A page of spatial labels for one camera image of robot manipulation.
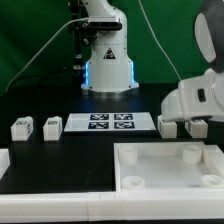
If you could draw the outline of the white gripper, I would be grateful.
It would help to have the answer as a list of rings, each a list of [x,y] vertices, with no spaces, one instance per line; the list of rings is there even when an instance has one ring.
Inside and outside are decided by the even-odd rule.
[[[161,114],[165,122],[184,121],[184,98],[178,89],[170,92],[161,103]]]

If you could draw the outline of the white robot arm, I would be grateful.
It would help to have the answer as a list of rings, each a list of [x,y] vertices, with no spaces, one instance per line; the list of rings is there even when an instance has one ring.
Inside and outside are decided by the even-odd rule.
[[[87,28],[96,33],[82,89],[100,97],[135,90],[133,62],[127,55],[127,19],[107,0],[81,0]],[[204,0],[194,23],[201,54],[210,65],[202,76],[179,82],[161,104],[166,122],[209,119],[224,122],[224,0]]]

